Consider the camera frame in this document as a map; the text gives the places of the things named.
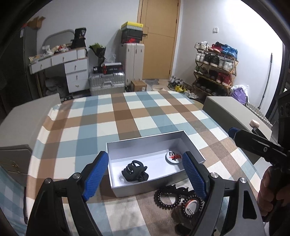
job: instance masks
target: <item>open box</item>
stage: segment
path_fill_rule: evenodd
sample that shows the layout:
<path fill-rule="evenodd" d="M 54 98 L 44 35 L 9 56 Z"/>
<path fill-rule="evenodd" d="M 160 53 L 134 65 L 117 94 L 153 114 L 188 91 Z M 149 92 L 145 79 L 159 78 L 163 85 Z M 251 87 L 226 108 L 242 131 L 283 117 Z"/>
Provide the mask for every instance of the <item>open box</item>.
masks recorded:
<path fill-rule="evenodd" d="M 156 190 L 187 178 L 182 162 L 170 164 L 166 153 L 174 151 L 183 155 L 190 151 L 198 163 L 205 161 L 184 131 L 177 131 L 129 140 L 107 143 L 109 178 L 116 197 L 126 197 Z M 147 166 L 149 178 L 144 182 L 127 182 L 122 170 L 133 160 Z"/>

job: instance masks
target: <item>black handle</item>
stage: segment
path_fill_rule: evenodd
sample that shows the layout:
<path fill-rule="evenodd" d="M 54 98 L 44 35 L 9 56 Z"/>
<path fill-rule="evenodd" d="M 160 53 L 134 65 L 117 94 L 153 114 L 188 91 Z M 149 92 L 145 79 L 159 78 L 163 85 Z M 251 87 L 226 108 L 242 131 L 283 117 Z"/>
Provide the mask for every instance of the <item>black handle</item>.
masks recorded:
<path fill-rule="evenodd" d="M 268 189 L 270 189 L 274 193 L 274 199 L 271 202 L 273 204 L 273 210 L 268 213 L 268 215 L 263 216 L 263 222 L 269 222 L 275 213 L 275 211 L 281 207 L 283 200 L 277 200 L 276 194 L 279 192 L 281 188 L 286 186 L 289 182 L 289 176 L 283 174 L 281 169 L 278 167 L 273 167 L 270 169 L 270 182 L 268 185 Z"/>

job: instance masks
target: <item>human hand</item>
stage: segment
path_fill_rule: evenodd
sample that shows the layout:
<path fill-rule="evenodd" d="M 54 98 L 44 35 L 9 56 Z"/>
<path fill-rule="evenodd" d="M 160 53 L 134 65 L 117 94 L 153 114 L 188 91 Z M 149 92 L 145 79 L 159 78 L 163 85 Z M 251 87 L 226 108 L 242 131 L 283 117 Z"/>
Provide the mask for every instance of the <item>human hand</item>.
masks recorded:
<path fill-rule="evenodd" d="M 273 204 L 271 202 L 274 199 L 274 193 L 268 189 L 271 178 L 271 168 L 272 166 L 270 166 L 263 175 L 257 199 L 262 216 L 268 215 L 268 213 L 273 209 Z M 290 203 L 290 184 L 286 185 L 277 193 L 276 199 L 283 200 L 282 206 L 286 206 L 288 203 Z"/>

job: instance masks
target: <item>wooden door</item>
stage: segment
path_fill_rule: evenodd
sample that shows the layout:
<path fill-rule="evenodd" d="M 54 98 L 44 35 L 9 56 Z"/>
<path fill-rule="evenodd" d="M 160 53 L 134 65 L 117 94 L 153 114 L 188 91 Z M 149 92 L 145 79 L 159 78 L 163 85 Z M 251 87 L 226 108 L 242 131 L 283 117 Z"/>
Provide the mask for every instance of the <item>wooden door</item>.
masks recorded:
<path fill-rule="evenodd" d="M 168 79 L 177 35 L 178 0 L 140 1 L 143 37 L 143 79 Z"/>

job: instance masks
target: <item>purple bag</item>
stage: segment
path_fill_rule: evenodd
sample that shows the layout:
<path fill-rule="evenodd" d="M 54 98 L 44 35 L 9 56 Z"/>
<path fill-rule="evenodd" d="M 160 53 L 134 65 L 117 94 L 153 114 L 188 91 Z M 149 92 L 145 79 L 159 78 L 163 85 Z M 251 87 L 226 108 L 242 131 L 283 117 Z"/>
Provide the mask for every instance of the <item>purple bag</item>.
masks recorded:
<path fill-rule="evenodd" d="M 236 99 L 238 102 L 240 102 L 241 104 L 245 105 L 246 103 L 246 94 L 243 91 L 242 88 L 237 88 L 234 89 L 234 91 L 231 93 L 231 96 Z"/>

